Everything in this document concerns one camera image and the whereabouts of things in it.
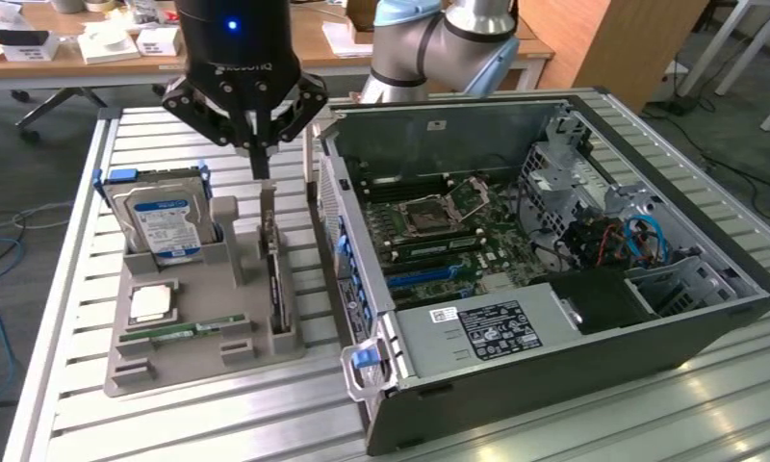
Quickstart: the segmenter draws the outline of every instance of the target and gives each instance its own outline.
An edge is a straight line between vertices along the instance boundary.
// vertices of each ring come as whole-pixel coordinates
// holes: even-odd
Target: slatted metal table
[[[770,270],[770,228],[610,96],[578,90],[624,138]],[[630,167],[595,151],[614,177]],[[204,159],[216,195],[236,195],[248,230],[260,185],[247,159],[160,108],[98,122],[6,460],[374,460],[346,394],[340,344],[303,181],[302,140],[272,158],[278,214],[294,246],[307,356],[146,394],[103,391],[123,234],[91,189],[95,168],[171,168]],[[770,460],[770,313],[679,369],[563,402],[382,461]]]

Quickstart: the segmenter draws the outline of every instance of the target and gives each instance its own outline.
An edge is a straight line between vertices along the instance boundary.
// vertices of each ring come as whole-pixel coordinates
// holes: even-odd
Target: motherboard
[[[508,185],[471,176],[400,192],[368,187],[364,215],[398,309],[502,292],[548,272],[510,207]]]

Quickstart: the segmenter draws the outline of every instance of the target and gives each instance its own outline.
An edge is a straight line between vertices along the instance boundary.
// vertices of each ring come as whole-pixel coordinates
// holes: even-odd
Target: chair wheel
[[[28,91],[12,90],[12,98],[20,103],[27,103],[28,101],[31,101]]]
[[[30,144],[38,144],[40,142],[40,132],[35,130],[20,130],[20,139]]]

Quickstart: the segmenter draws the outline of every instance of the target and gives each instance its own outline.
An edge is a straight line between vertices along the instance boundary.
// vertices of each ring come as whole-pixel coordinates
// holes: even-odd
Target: wooden cabinet
[[[556,55],[542,89],[607,87],[639,112],[708,0],[520,0],[520,15]]]

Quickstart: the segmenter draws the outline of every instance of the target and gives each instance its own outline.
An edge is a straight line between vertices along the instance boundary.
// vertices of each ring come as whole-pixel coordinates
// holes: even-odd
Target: gray carpet
[[[703,34],[690,39],[682,52],[686,64],[695,62],[711,38],[712,35]],[[719,64],[720,60],[712,72],[718,70]],[[362,79],[330,81],[338,95],[359,90],[362,84]],[[31,94],[35,101],[42,101],[51,92],[32,91]],[[106,89],[99,90],[98,94],[119,107],[159,104],[151,87]],[[710,92],[706,94],[715,101],[716,113],[698,110],[678,118],[680,125],[710,151],[711,157],[770,178],[770,135],[759,129],[759,124],[770,112],[770,58],[763,55],[756,58],[730,95],[718,97]],[[30,109],[31,105],[18,103],[7,91],[0,91],[0,210],[22,210],[47,202],[71,200],[84,167],[96,114],[94,106],[78,97],[44,117],[34,126],[44,140],[34,147],[18,138],[14,127],[15,121]],[[662,114],[656,109],[650,111]],[[702,161],[680,131],[667,121],[654,120],[651,123],[680,150],[692,159]],[[751,188],[746,181],[724,168],[716,168],[712,174],[748,202]],[[770,190],[760,187],[760,192],[759,205],[770,214]],[[39,220],[58,220],[64,216],[64,211],[52,212],[40,215]],[[11,236],[16,231],[7,229],[2,235]],[[18,268],[0,279],[0,311],[23,365],[28,364],[31,358],[64,232],[64,227],[30,231],[24,239],[26,258]],[[22,368],[18,373],[20,378],[2,397],[4,400],[19,398]],[[0,347],[0,386],[6,377],[7,358]],[[14,415],[15,408],[0,408],[0,456]]]

